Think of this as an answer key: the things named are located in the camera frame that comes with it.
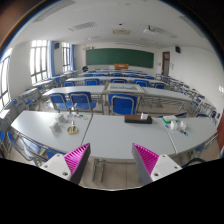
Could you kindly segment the gripper left finger magenta ridged pad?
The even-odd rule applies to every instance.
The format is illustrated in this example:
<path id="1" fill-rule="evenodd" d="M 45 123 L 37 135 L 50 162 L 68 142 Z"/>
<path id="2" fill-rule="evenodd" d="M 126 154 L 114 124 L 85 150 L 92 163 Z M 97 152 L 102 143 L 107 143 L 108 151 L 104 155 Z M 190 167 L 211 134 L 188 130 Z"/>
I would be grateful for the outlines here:
<path id="1" fill-rule="evenodd" d="M 84 144 L 65 155 L 55 154 L 41 168 L 78 185 L 91 153 L 90 144 Z"/>

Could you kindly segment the gripper right finger magenta ridged pad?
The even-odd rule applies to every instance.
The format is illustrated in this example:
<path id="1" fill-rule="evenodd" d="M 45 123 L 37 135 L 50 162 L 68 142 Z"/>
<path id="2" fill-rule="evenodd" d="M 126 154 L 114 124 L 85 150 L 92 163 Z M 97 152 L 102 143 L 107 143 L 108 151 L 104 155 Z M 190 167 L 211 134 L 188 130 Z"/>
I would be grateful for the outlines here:
<path id="1" fill-rule="evenodd" d="M 157 155 L 136 143 L 132 145 L 132 155 L 144 185 L 181 170 L 181 167 L 168 155 Z"/>

